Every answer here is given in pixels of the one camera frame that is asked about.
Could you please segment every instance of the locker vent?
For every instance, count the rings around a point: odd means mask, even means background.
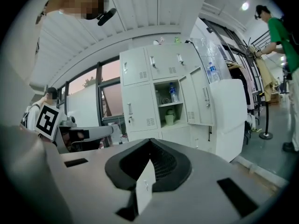
[[[146,71],[144,71],[144,72],[140,72],[140,73],[139,73],[139,77],[140,77],[140,79],[143,79],[143,78],[148,77],[148,74],[147,74]]]
[[[146,119],[146,125],[147,125],[147,126],[155,125],[155,119],[153,119],[153,118],[151,118],[151,119]]]
[[[195,119],[194,112],[188,112],[188,119]]]
[[[169,73],[173,74],[173,73],[176,73],[176,68],[175,67],[169,67]]]

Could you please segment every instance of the white card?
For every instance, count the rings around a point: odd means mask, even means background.
[[[56,107],[44,104],[38,114],[35,130],[53,141],[62,114]]]
[[[136,198],[139,215],[152,199],[152,187],[156,182],[154,165],[149,160],[136,183]]]

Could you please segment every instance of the sky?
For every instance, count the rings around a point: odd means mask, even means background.
[[[84,89],[83,84],[85,83],[85,80],[90,79],[91,77],[96,78],[96,71],[97,69],[94,69],[72,81],[69,86],[69,94],[74,94]],[[120,77],[120,61],[117,60],[104,65],[102,69],[102,77],[104,81]]]

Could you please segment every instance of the white shirt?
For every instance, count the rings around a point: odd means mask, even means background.
[[[39,100],[39,101],[35,102],[33,105],[38,105],[41,108],[43,103]],[[33,106],[29,110],[28,117],[27,117],[27,129],[29,129],[31,131],[35,131],[37,117],[38,117],[40,108],[38,108],[37,106]]]

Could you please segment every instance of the tree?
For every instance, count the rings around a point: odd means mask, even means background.
[[[85,83],[83,84],[84,88],[95,84],[95,78],[91,77],[90,80],[86,79]]]

